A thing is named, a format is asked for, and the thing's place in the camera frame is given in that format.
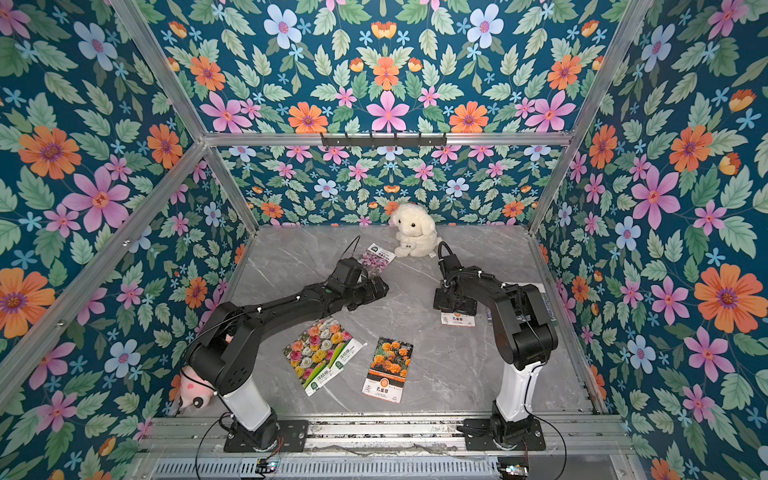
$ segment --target pink flower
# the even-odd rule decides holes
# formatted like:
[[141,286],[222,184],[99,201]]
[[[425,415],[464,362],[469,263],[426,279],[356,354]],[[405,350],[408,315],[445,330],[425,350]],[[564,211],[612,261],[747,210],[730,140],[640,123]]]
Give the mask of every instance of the pink flower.
[[433,172],[432,169],[433,169],[432,165],[429,165],[427,167],[427,164],[422,162],[421,165],[414,168],[413,170],[416,172],[416,178],[419,178],[421,180],[426,180],[435,175],[435,172]]
[[710,25],[714,25],[714,28],[710,31],[710,40],[717,37],[718,33],[722,33],[723,37],[730,35],[733,30],[733,23],[750,12],[750,7],[744,5],[743,0],[723,0],[720,7],[723,11],[713,13],[708,20]]
[[715,406],[715,401],[708,396],[703,396],[703,392],[698,383],[694,385],[693,390],[686,386],[683,387],[683,393],[688,397],[683,400],[683,406],[686,409],[694,411],[694,418],[697,422],[701,423],[704,419],[707,419],[710,422],[715,421],[715,415],[710,411],[710,409]]
[[469,156],[477,159],[477,161],[483,161],[486,157],[493,157],[493,146],[491,145],[472,145],[470,147],[472,151],[469,152]]
[[305,158],[312,158],[312,154],[309,152],[310,146],[309,145],[289,145],[286,147],[288,149],[288,158],[296,158],[296,161],[298,161],[300,164],[304,163]]
[[563,105],[564,101],[565,90],[560,90],[555,94],[551,104],[545,99],[539,98],[536,101],[536,111],[539,115],[531,115],[525,124],[529,127],[538,125],[536,131],[549,131],[550,126],[552,130],[562,130],[565,128],[565,120],[561,116],[570,114],[576,108],[576,104]]
[[296,175],[296,171],[293,169],[293,165],[291,164],[285,165],[284,162],[280,162],[277,165],[277,172],[280,174],[281,177],[285,177],[288,180],[293,178],[293,175]]
[[69,194],[61,203],[78,212],[90,209],[83,217],[87,232],[98,230],[101,227],[102,217],[110,227],[118,228],[128,218],[128,210],[118,201],[128,198],[131,189],[125,185],[115,185],[110,188],[112,182],[109,171],[104,167],[96,170],[94,179],[95,185],[85,175],[74,174],[74,183],[85,195]]
[[80,310],[80,313],[78,313],[78,323],[81,325],[88,323],[88,320],[91,319],[91,313],[95,313],[96,315],[101,315],[104,313],[104,304],[102,302],[98,302],[97,300],[103,299],[104,295],[106,294],[106,288],[99,287],[96,289],[94,295],[91,297],[91,301],[88,302],[88,305],[84,306],[82,310]]
[[589,174],[589,184],[584,185],[584,191],[588,192],[587,203],[600,203],[600,195],[605,193],[605,186],[601,183],[603,183],[603,174],[598,174],[596,177],[594,174]]
[[672,172],[671,174],[664,175],[664,178],[659,182],[659,170],[651,166],[645,179],[648,186],[636,184],[632,187],[632,195],[638,200],[642,200],[635,206],[632,217],[635,219],[643,218],[645,214],[648,214],[648,224],[656,230],[661,223],[659,208],[668,214],[677,212],[680,209],[680,203],[677,201],[677,198],[664,194],[675,188],[679,176],[679,173]]
[[595,232],[600,230],[600,227],[598,226],[598,220],[600,220],[600,217],[597,217],[595,214],[590,212],[589,216],[584,220],[587,222],[587,224],[584,225],[584,230],[586,230],[586,232],[590,235],[594,235]]
[[251,100],[250,98],[247,101],[240,100],[240,113],[248,114],[248,118],[250,118],[251,120],[253,120],[254,118],[261,118],[261,113],[259,112],[259,110],[261,110],[261,105],[254,104],[253,100]]
[[381,107],[375,104],[366,107],[368,113],[379,117],[373,121],[371,130],[381,131],[384,127],[387,133],[392,132],[393,127],[395,130],[405,130],[406,123],[400,117],[407,114],[411,108],[406,104],[395,105],[395,95],[389,90],[382,93],[381,101]]
[[227,106],[224,106],[224,100],[214,93],[208,94],[208,100],[213,105],[202,104],[200,109],[211,117],[216,117],[214,120],[214,129],[216,131],[225,131],[229,128],[230,132],[239,134],[242,130],[240,127],[250,127],[253,123],[240,113],[240,102],[237,100],[229,100]]
[[67,356],[74,350],[74,343],[67,342],[54,348],[48,355],[44,356],[38,368],[29,377],[29,386],[33,390],[40,388],[40,385],[45,383],[48,378],[48,371],[51,371],[52,375],[65,375],[69,371],[69,366],[64,360],[59,360],[62,356]]
[[123,292],[118,295],[118,302],[123,302],[123,308],[128,310],[131,308],[131,304],[138,305],[141,301],[139,296],[144,292],[144,289],[139,287],[136,282],[131,282],[131,285],[123,283],[120,285],[120,290]]
[[517,111],[515,112],[515,116],[519,117],[522,115],[523,118],[528,118],[528,114],[532,114],[536,111],[536,101],[534,100],[528,100],[527,98],[523,98],[523,102],[515,105],[515,108]]
[[184,193],[189,191],[189,187],[185,184],[179,185],[179,189],[174,192],[173,195],[170,196],[170,204],[175,205],[176,202],[181,202],[182,204],[185,204],[187,202],[187,197],[184,195]]
[[715,227],[718,230],[725,228],[725,222],[723,222],[720,218],[725,215],[726,211],[727,208],[725,207],[716,209],[715,200],[710,200],[707,202],[706,210],[703,208],[697,208],[694,210],[696,215],[699,217],[699,219],[694,222],[694,227],[704,227],[704,233],[709,236],[710,233],[712,233],[712,227]]
[[698,342],[692,336],[683,340],[685,345],[695,352],[688,357],[688,365],[695,369],[704,365],[704,373],[712,382],[717,381],[717,369],[725,373],[736,372],[730,360],[720,356],[728,350],[728,342],[725,339],[715,339],[710,344],[710,334],[702,326],[696,331],[696,337],[699,339]]
[[344,151],[344,147],[320,147],[320,151],[326,152],[323,155],[323,160],[333,160],[336,165],[341,164],[342,158],[349,158],[349,152]]
[[673,290],[673,288],[674,285],[672,284],[672,279],[670,277],[664,279],[663,290],[658,285],[652,285],[650,287],[650,291],[653,292],[657,298],[661,299],[654,301],[654,304],[651,306],[651,308],[654,310],[654,312],[664,311],[664,319],[670,325],[674,323],[675,313],[683,318],[688,318],[690,316],[688,313],[688,308],[680,303],[688,298],[688,289],[680,287],[676,290]]
[[498,161],[495,164],[488,163],[488,175],[493,177],[500,177],[504,174],[504,165],[502,165],[502,161]]
[[125,157],[118,158],[116,155],[110,155],[109,161],[110,163],[104,164],[104,166],[107,168],[107,170],[112,172],[112,180],[117,180],[119,178],[120,181],[127,182],[127,175],[134,173],[133,170],[126,167],[127,160],[125,160]]
[[49,232],[58,230],[62,237],[67,238],[69,237],[69,230],[80,230],[80,224],[74,221],[78,217],[78,212],[67,212],[67,207],[62,204],[56,207],[55,212],[48,210],[43,215],[51,221],[45,227]]
[[594,332],[589,330],[589,326],[581,327],[581,338],[584,339],[584,343],[587,345],[592,343],[592,339],[594,338]]
[[461,150],[461,145],[445,145],[439,150],[432,152],[432,158],[439,158],[440,164],[445,165],[448,160],[456,160],[458,155],[457,151]]
[[192,180],[194,183],[199,184],[200,180],[205,180],[208,175],[205,173],[205,169],[208,168],[208,164],[205,161],[201,161],[195,165],[194,172],[192,172]]
[[173,224],[170,226],[170,229],[176,232],[176,235],[179,237],[190,231],[190,219],[185,218],[183,214],[172,215],[170,217],[170,221],[173,222]]
[[37,410],[40,416],[38,433],[46,430],[49,426],[54,432],[61,430],[61,427],[64,426],[64,419],[68,419],[78,412],[78,407],[71,406],[77,399],[77,393],[70,393],[65,398],[64,393],[58,390],[51,398],[51,405],[39,406]]
[[634,175],[634,177],[632,177],[634,181],[637,181],[638,178],[645,180],[645,176],[647,175],[646,170],[650,168],[650,162],[647,161],[647,159],[648,157],[645,154],[640,158],[634,158],[634,166],[629,169],[629,173]]
[[627,278],[624,283],[626,286],[621,287],[621,292],[624,294],[624,303],[631,304],[632,308],[637,308],[637,301],[643,301],[643,294],[638,292],[640,282],[635,283]]
[[354,167],[349,168],[349,177],[354,177],[355,180],[360,181],[361,178],[368,178],[367,168],[362,166],[360,162],[357,162]]
[[347,106],[352,108],[352,102],[357,101],[357,97],[352,94],[352,88],[347,90],[344,87],[339,87],[339,93],[336,94],[336,100],[339,101],[339,106]]
[[585,163],[587,163],[587,154],[579,154],[576,153],[576,157],[571,161],[571,164],[568,165],[571,170],[571,180],[576,180],[576,183],[579,183],[581,181],[581,175],[584,175],[587,173],[587,168],[585,167]]
[[326,0],[326,8],[333,12],[333,9],[336,7],[337,3],[339,5],[346,5],[346,0]]
[[437,105],[438,98],[440,98],[440,94],[435,91],[435,87],[429,87],[429,90],[422,88],[422,96],[419,97],[419,101],[424,102],[424,108],[427,108],[430,105]]
[[22,23],[29,23],[29,15],[13,9],[12,0],[0,0],[0,33],[13,35],[13,31],[24,38],[29,38],[29,31]]

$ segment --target rose seed packet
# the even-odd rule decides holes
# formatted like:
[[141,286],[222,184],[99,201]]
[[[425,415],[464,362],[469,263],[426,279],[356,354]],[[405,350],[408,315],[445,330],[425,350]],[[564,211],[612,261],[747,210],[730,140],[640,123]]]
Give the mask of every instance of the rose seed packet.
[[363,347],[329,316],[318,320],[296,342],[283,349],[299,384],[311,396],[342,371],[346,363]]
[[379,338],[362,392],[388,402],[400,403],[412,354],[411,343]]

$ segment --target floral wallpaper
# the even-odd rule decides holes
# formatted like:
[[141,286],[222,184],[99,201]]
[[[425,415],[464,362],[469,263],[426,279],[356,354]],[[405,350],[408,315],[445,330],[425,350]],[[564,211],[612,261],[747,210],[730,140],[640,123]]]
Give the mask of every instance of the floral wallpaper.
[[538,232],[655,480],[768,476],[766,13],[652,8]]
[[246,238],[200,162],[6,406],[0,478],[123,478],[153,418],[171,412],[180,359]]
[[1,359],[190,140],[105,3],[2,0],[0,34]]

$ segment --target seed packet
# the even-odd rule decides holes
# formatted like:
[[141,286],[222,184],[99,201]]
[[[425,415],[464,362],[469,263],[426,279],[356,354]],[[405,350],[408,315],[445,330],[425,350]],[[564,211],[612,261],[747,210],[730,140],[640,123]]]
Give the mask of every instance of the seed packet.
[[400,403],[412,354],[411,343],[379,338],[362,392],[388,402]]
[[342,371],[363,347],[332,316],[318,320],[283,349],[299,384],[311,396]]

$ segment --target marble floor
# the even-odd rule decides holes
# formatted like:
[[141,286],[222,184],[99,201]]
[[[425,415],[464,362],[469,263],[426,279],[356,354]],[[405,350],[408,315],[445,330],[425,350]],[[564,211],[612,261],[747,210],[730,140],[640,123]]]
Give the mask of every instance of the marble floor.
[[[394,227],[263,227],[233,292],[235,304],[274,300],[322,281],[333,271],[347,244],[361,235],[358,253],[371,243],[394,250]],[[538,283],[522,227],[439,227],[438,234],[465,266],[477,265],[500,280]],[[492,338],[485,309],[478,307],[474,328],[443,326],[432,309],[441,279],[437,258],[395,259],[381,277],[389,284],[386,298],[353,313],[334,315],[344,329],[367,345],[343,372],[308,397],[283,356],[283,348],[306,326],[284,330],[259,348],[254,376],[262,396],[278,414],[344,412],[486,412],[498,394],[503,361]],[[367,367],[380,336],[414,345],[402,401],[399,404],[361,393]],[[561,346],[541,370],[533,396],[535,412],[591,410]],[[217,402],[182,415],[212,416],[223,412]]]

